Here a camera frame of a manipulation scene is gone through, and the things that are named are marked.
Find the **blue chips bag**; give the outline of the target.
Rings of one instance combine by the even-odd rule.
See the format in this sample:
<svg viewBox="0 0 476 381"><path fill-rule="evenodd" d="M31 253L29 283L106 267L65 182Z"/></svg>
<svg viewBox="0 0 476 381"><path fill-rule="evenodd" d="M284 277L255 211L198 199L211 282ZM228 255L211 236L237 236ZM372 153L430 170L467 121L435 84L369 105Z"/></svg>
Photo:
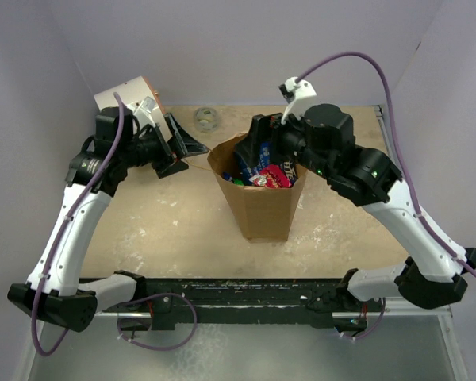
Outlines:
<svg viewBox="0 0 476 381"><path fill-rule="evenodd" d="M280 178L279 182L281 187L290 187L290 180L286 176L286 173L284 171L285 161L280 161L277 163L272 162L270 146L271 144L269 142L265 142L262 143L259 148L251 152L248 149L247 142L245 140L242 140L236 144L234 148L234 157L240 170L241 180L243 181L245 186L253 186L253 183L250 181L250 178L252 178L254 175L258 175L268 166L274 165L278 167L278 171L275 172L275 174L278 175L278 177ZM250 164L248 162L248 160L251 158L251 153L257 155L257 161L255 161L253 164Z"/></svg>

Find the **red snack packet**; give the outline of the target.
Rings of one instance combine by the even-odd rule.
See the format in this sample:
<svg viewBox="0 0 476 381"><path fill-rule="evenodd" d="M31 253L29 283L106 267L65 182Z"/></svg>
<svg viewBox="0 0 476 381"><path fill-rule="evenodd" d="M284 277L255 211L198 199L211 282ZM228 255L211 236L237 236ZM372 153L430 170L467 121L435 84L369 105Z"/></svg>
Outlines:
<svg viewBox="0 0 476 381"><path fill-rule="evenodd" d="M277 165L270 164L258 174L253 175L249 181L257 187L269 189L284 189L292 187L292 182L285 172Z"/></svg>

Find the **brown paper bag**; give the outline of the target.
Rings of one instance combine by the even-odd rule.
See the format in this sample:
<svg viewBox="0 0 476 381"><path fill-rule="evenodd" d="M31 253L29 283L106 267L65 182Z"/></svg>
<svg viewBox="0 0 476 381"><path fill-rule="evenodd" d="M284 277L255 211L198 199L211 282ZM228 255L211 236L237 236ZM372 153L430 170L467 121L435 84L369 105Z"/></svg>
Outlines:
<svg viewBox="0 0 476 381"><path fill-rule="evenodd" d="M242 236L254 242L286 241L297 210L298 201L307 178L307 170L297 165L297 182L290 188L271 189L257 186L236 185L222 177L240 174L233 156L235 145L246 133L237 133L216 147L207 157L209 171L214 174Z"/></svg>

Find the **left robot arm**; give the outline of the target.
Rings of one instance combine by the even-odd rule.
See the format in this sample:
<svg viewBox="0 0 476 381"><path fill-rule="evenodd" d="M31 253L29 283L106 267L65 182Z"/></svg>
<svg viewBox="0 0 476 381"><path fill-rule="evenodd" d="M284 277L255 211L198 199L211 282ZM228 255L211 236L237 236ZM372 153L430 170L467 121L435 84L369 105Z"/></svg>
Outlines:
<svg viewBox="0 0 476 381"><path fill-rule="evenodd" d="M130 168L150 165L165 178L188 168L184 158L209 151L172 114L160 118L171 132L169 140L139 110L112 106L96 115L95 133L69 164L62 207L40 260L24 283L8 290L8 300L31 318L81 332L97 312L116 304L130 311L146 305L140 275L116 271L86 285L79 276L95 228Z"/></svg>

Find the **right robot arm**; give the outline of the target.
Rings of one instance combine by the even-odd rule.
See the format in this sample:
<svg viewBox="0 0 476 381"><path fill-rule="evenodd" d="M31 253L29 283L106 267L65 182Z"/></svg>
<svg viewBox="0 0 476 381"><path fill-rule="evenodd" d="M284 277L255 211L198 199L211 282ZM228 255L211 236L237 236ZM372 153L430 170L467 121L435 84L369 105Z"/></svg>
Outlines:
<svg viewBox="0 0 476 381"><path fill-rule="evenodd" d="M339 196L379 221L408 253L405 262L376 270L347 272L337 291L345 310L371 299L402 297L426 310L462 300L464 274L476 268L476 249L456 244L420 207L415 207L407 179L376 148L355 143L351 115L320 104L301 117L256 115L235 152L249 166L269 145L271 162L291 161L325 179Z"/></svg>

